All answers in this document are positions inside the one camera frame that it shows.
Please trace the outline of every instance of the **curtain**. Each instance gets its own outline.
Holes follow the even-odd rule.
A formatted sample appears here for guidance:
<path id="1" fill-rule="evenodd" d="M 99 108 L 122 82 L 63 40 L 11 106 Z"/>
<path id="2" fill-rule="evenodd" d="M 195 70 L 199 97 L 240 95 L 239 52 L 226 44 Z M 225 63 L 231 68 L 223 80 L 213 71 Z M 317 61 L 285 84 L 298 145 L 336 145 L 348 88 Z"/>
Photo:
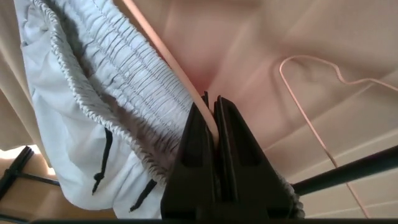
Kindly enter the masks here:
<path id="1" fill-rule="evenodd" d="M 46 158 L 32 107 L 13 1 L 0 7 L 0 150 L 36 144 Z"/>

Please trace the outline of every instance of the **white fabric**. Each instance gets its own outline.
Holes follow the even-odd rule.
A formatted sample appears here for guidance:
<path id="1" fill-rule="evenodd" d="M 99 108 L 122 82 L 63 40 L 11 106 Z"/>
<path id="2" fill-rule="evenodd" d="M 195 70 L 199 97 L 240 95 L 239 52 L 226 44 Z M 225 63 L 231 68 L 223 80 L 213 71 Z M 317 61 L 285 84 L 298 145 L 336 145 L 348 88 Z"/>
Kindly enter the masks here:
<path id="1" fill-rule="evenodd" d="M 157 74 L 156 77 L 150 72 L 140 73 L 128 83 L 140 84 L 139 88 L 123 94 L 115 93 L 118 91 L 117 86 L 112 87 L 112 84 L 117 84 L 115 76 L 134 74 L 128 68 L 125 73 L 121 73 L 122 65 L 133 66 L 136 63 L 133 56 L 153 49 L 143 38 L 135 38 L 140 34 L 131 28 L 128 20 L 110 1 L 57 1 L 58 10 L 65 13 L 65 17 L 71 18 L 72 25 L 76 24 L 77 36 L 68 32 L 65 35 L 62 31 L 65 27 L 60 26 L 55 13 L 42 1 L 15 0 L 14 3 L 37 122 L 65 197 L 84 209 L 114 208 L 118 218 L 160 218 L 160 199 L 171 160 L 166 157 L 162 162 L 162 153 L 166 151 L 165 154 L 172 154 L 173 151 L 167 150 L 178 146 L 176 142 L 182 133 L 188 106 L 192 103 L 186 91 L 180 88 L 170 69 L 165 68 L 166 72 Z M 96 18 L 94 22 L 87 25 L 93 18 Z M 71 24 L 62 25 L 70 31 L 67 26 Z M 116 24 L 117 32 L 111 26 Z M 127 31 L 127 34 L 120 33 L 120 30 Z M 88 38 L 93 34 L 94 40 Z M 78 54 L 79 63 L 84 69 L 80 68 L 78 60 L 74 58 L 66 36 L 68 41 L 72 40 L 76 44 L 72 45 L 73 53 Z M 130 42 L 123 44 L 124 38 Z M 99 39 L 99 44 L 92 45 Z M 79 41 L 84 50 L 78 48 Z M 128 47 L 142 42 L 147 46 L 144 50 L 139 46 L 136 49 Z M 144 59 L 147 61 L 142 62 L 142 65 L 167 67 L 153 55 L 147 56 Z M 90 82 L 85 78 L 83 70 L 90 73 Z M 158 75 L 168 78 L 160 82 L 158 79 L 161 77 Z M 116 106 L 105 104 L 98 94 Z M 109 101 L 105 96 L 115 99 Z M 132 108 L 125 106 L 124 96 L 130 96 L 124 102 L 131 102 Z M 156 106 L 156 111 L 149 110 L 148 102 L 154 103 L 151 102 L 153 97 L 160 98 L 156 105 L 151 105 Z M 125 114 L 118 112 L 121 109 L 132 115 L 125 119 L 122 117 Z M 144 127 L 141 126 L 142 123 L 130 121 L 133 116 L 138 116 L 138 120 L 143 119 Z M 92 195 L 95 183 L 93 176 L 101 170 L 106 142 L 104 127 L 113 133 L 113 143 L 104 179 Z M 140 208 L 129 213 L 129 208 L 151 178 L 161 184 L 156 186 Z"/>

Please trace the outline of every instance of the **wooden floor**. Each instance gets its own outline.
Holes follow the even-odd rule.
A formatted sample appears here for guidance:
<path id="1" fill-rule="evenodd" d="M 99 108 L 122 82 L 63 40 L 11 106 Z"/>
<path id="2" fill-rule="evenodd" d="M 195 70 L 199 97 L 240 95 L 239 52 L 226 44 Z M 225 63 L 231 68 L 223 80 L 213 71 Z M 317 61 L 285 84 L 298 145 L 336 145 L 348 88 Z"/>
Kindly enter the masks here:
<path id="1" fill-rule="evenodd" d="M 0 151 L 0 176 L 4 173 L 21 149 Z M 25 166 L 24 172 L 51 179 L 56 179 L 52 170 L 45 164 L 44 158 L 34 154 Z M 69 203 L 60 187 L 17 179 L 8 193 L 0 201 L 0 213 L 15 217 L 36 220 L 51 219 L 114 219 L 112 209 L 87 211 Z"/>

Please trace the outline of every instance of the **thin wire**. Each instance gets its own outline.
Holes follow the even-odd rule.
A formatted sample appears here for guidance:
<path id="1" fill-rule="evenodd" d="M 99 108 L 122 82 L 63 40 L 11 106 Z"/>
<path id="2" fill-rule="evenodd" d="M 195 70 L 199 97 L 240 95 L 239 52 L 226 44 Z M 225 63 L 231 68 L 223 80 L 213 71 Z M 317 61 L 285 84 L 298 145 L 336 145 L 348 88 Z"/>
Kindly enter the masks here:
<path id="1" fill-rule="evenodd" d="M 216 121 L 214 120 L 213 115 L 211 114 L 209 108 L 206 106 L 205 102 L 202 100 L 199 93 L 196 91 L 195 87 L 192 85 L 191 81 L 187 77 L 187 74 L 182 70 L 181 66 L 178 64 L 176 59 L 170 53 L 166 45 L 163 43 L 162 39 L 156 34 L 155 30 L 150 26 L 148 21 L 145 19 L 144 15 L 142 15 L 141 11 L 134 4 L 132 0 L 123 0 L 124 4 L 127 6 L 131 14 L 137 19 L 138 23 L 144 29 L 145 33 L 149 36 L 153 44 L 156 46 L 157 50 L 162 54 L 165 61 L 168 63 L 170 68 L 174 71 L 178 79 L 182 82 L 185 88 L 188 90 L 189 94 L 192 97 L 193 102 L 199 109 L 199 112 L 203 116 L 211 135 L 213 136 L 213 142 L 215 147 L 217 148 L 219 133 Z"/>
<path id="2" fill-rule="evenodd" d="M 337 164 L 335 158 L 331 155 L 331 153 L 330 153 L 329 150 L 327 149 L 325 143 L 323 142 L 322 138 L 319 136 L 318 132 L 317 132 L 317 131 L 315 130 L 315 128 L 313 127 L 311 121 L 310 121 L 309 118 L 307 117 L 307 114 L 304 112 L 303 108 L 301 107 L 301 104 L 299 103 L 297 97 L 294 95 L 294 92 L 292 91 L 290 85 L 287 83 L 287 80 L 286 80 L 286 78 L 285 78 L 285 76 L 284 76 L 284 73 L 282 72 L 282 68 L 283 68 L 283 66 L 286 64 L 286 62 L 288 62 L 289 60 L 292 60 L 292 59 L 294 59 L 294 58 L 312 59 L 312 60 L 315 60 L 315 61 L 317 61 L 317 62 L 322 62 L 322 63 L 325 63 L 325 64 L 327 64 L 327 65 L 332 66 L 332 67 L 335 69 L 335 72 L 336 72 L 336 75 L 337 75 L 339 81 L 342 82 L 342 83 L 344 83 L 344 84 L 346 84 L 346 85 L 356 85 L 356 84 L 364 83 L 364 82 L 373 82 L 373 83 L 380 84 L 380 85 L 382 85 L 382 86 L 384 86 L 384 87 L 390 88 L 391 90 L 394 90 L 394 91 L 398 91 L 398 88 L 396 88 L 396 87 L 394 87 L 394 86 L 392 86 L 392 85 L 389 85 L 389 84 L 387 84 L 387 83 L 384 83 L 384 82 L 382 82 L 382 81 L 379 81 L 379 80 L 377 80 L 377 79 L 374 79 L 374 78 L 363 78 L 363 79 L 360 79 L 360 80 L 348 82 L 348 81 L 346 81 L 346 80 L 343 78 L 343 76 L 341 75 L 341 72 L 340 72 L 340 68 L 339 68 L 336 64 L 331 63 L 331 62 L 328 62 L 328 61 L 323 60 L 323 59 L 320 59 L 320 58 L 317 58 L 317 57 L 309 56 L 309 55 L 294 55 L 294 56 L 288 57 L 288 58 L 286 58 L 285 60 L 283 60 L 283 62 L 282 62 L 282 63 L 280 64 L 280 66 L 279 66 L 279 75 L 280 75 L 280 77 L 281 77 L 282 80 L 284 81 L 286 88 L 288 89 L 288 91 L 289 91 L 291 97 L 293 98 L 295 104 L 297 105 L 298 110 L 301 112 L 301 114 L 303 115 L 305 121 L 307 122 L 308 126 L 310 127 L 312 133 L 315 135 L 315 137 L 317 138 L 318 142 L 321 144 L 321 146 L 322 146 L 324 152 L 325 152 L 326 155 L 329 157 L 329 159 L 330 159 L 331 162 L 333 163 L 334 167 L 338 167 L 338 164 Z M 369 216 L 368 211 L 365 209 L 364 205 L 363 205 L 362 202 L 360 201 L 360 199 L 359 199 L 359 197 L 358 197 L 358 194 L 355 192 L 355 190 L 354 190 L 354 188 L 352 187 L 352 185 L 351 185 L 350 183 L 346 183 L 346 185 L 347 185 L 349 191 L 351 192 L 351 194 L 353 195 L 355 201 L 357 202 L 357 204 L 358 204 L 359 207 L 361 208 L 362 212 L 364 213 L 365 217 L 366 217 L 366 218 L 369 218 L 370 216 Z"/>

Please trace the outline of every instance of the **drawstring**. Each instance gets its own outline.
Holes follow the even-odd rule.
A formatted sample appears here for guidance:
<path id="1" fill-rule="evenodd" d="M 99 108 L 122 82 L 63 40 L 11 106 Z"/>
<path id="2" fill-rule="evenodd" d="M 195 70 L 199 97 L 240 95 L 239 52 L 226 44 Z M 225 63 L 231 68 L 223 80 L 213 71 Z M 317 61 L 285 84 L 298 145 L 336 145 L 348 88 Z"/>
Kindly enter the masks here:
<path id="1" fill-rule="evenodd" d="M 152 180 L 152 179 L 148 182 L 148 184 L 145 187 L 145 189 L 139 195 L 139 197 L 137 199 L 137 202 L 130 208 L 130 212 L 134 211 L 135 209 L 137 209 L 137 208 L 139 208 L 141 206 L 141 204 L 143 203 L 145 198 L 155 188 L 156 184 L 157 184 L 157 182 Z"/>
<path id="2" fill-rule="evenodd" d="M 109 151 L 111 150 L 112 146 L 112 141 L 113 141 L 112 132 L 105 128 L 105 135 L 106 135 L 106 144 L 105 144 L 104 154 L 102 156 L 101 172 L 94 175 L 95 184 L 93 187 L 93 195 L 97 191 L 97 188 L 101 180 L 104 178 L 106 162 L 108 161 Z"/>

